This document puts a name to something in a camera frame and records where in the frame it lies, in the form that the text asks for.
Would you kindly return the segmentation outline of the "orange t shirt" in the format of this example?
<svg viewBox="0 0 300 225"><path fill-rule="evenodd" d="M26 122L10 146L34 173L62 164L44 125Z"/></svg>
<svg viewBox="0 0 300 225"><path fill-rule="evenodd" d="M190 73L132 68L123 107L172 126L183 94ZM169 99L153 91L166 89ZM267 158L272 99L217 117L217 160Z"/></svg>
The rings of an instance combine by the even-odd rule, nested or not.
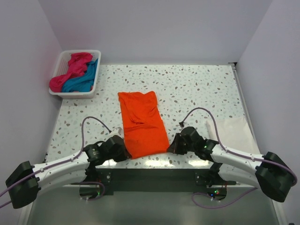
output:
<svg viewBox="0 0 300 225"><path fill-rule="evenodd" d="M125 146L132 159L167 152L169 140L155 92L118 93Z"/></svg>

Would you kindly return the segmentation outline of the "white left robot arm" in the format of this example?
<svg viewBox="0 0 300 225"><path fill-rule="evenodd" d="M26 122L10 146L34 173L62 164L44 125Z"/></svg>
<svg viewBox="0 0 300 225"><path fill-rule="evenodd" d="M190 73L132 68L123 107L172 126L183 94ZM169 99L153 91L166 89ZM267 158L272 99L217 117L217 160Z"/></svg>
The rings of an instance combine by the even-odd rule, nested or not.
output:
<svg viewBox="0 0 300 225"><path fill-rule="evenodd" d="M20 163L6 180L6 193L14 209L22 208L51 189L71 183L92 184L96 166L105 161L122 162L131 158L124 140L118 135L83 147L78 153L48 163Z"/></svg>

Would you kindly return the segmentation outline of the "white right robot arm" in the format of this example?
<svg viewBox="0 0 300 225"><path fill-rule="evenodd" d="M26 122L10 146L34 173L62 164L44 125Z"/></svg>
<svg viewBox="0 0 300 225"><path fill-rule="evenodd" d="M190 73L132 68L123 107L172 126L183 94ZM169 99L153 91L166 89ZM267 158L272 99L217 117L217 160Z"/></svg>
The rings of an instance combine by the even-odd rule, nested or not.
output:
<svg viewBox="0 0 300 225"><path fill-rule="evenodd" d="M270 199L283 203L296 183L295 175L275 153L242 153L218 141L204 139L194 127L177 133L167 152L177 155L192 152L210 161L212 166L200 176L209 187L234 181L260 189Z"/></svg>

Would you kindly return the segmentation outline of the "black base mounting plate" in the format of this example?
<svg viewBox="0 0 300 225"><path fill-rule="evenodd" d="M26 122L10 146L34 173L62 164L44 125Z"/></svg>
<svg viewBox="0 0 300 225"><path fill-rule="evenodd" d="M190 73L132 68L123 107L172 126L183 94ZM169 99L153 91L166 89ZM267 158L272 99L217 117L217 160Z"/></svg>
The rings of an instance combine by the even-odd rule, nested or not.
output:
<svg viewBox="0 0 300 225"><path fill-rule="evenodd" d="M115 192L200 192L226 182L210 169L88 169L84 181L98 181Z"/></svg>

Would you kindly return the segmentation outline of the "white folded cloth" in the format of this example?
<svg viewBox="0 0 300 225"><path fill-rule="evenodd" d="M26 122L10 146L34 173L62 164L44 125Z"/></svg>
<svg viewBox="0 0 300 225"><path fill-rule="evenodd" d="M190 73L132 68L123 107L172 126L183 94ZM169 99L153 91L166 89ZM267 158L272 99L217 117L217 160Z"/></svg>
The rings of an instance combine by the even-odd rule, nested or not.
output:
<svg viewBox="0 0 300 225"><path fill-rule="evenodd" d="M246 153L260 154L246 117L216 120L221 143Z"/></svg>

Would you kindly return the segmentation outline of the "blue t shirt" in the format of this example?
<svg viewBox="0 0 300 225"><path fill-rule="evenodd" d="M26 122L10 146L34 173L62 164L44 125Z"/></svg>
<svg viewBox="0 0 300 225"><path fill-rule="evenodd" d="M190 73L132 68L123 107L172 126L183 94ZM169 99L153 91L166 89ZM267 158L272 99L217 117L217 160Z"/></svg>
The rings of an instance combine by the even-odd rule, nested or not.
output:
<svg viewBox="0 0 300 225"><path fill-rule="evenodd" d="M87 70L83 76L67 80L61 89L61 92L89 92L93 88L96 77L98 60L87 63Z"/></svg>

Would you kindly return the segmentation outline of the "white plastic laundry basket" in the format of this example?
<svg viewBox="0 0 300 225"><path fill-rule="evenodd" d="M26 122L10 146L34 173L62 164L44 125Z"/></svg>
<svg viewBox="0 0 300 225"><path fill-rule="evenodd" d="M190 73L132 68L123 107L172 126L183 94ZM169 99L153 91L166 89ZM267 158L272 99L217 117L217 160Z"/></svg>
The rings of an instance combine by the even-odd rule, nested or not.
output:
<svg viewBox="0 0 300 225"><path fill-rule="evenodd" d="M57 65L55 67L52 77L54 78L56 76L65 74L68 70L68 61L71 59L71 54L72 53L80 53L80 52L90 53L93 56L92 61L98 60L97 69L96 69L96 77L94 80L92 90L89 92L53 92L49 88L49 93L51 95L59 96L62 99L89 99L89 98L94 97L97 79L98 79L98 73L99 73L100 60L101 60L101 52L99 50L67 50L67 51L63 51L59 55L59 59L58 59L58 62L57 62Z"/></svg>

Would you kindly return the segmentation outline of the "pink t shirt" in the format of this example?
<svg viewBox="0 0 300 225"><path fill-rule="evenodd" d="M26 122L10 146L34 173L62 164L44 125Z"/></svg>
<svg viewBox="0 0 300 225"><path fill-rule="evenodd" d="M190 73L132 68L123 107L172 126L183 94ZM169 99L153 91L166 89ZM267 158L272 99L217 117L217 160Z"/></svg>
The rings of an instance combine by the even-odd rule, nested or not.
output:
<svg viewBox="0 0 300 225"><path fill-rule="evenodd" d="M87 63L91 62L92 58L93 56L88 52L72 53L71 59L67 63L67 72L50 80L50 90L53 92L62 92L62 87L67 80L82 77L88 68Z"/></svg>

